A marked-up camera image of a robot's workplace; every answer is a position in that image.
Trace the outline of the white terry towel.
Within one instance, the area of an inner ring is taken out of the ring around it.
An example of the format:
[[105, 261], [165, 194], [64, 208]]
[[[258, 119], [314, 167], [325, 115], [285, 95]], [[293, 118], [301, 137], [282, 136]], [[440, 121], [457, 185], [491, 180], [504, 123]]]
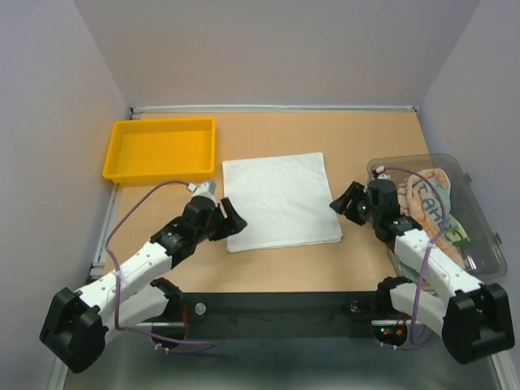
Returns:
[[321, 152], [225, 161], [223, 193], [247, 222], [229, 253], [342, 239]]

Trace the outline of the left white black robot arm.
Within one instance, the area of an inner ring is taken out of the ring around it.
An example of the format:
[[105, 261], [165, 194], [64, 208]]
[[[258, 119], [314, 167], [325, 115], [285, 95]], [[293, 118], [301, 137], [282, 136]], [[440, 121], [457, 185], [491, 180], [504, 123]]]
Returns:
[[155, 279], [194, 254], [205, 240], [219, 241], [243, 231], [246, 221], [228, 198], [193, 196], [182, 215], [154, 233], [128, 260], [76, 291], [62, 288], [52, 298], [40, 341], [72, 372], [80, 373], [102, 355], [112, 329], [137, 323], [122, 320], [128, 304], [138, 308], [152, 296]]

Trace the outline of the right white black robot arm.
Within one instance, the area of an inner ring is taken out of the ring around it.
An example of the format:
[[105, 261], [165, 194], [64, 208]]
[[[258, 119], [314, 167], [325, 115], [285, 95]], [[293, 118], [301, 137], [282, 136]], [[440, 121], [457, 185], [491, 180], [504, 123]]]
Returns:
[[397, 186], [375, 179], [353, 182], [330, 207], [351, 222], [370, 224], [375, 236], [432, 287], [388, 277], [374, 297], [378, 314], [404, 313], [438, 335], [456, 362], [468, 364], [515, 345], [507, 292], [485, 284], [460, 268], [430, 239], [412, 217], [401, 213]]

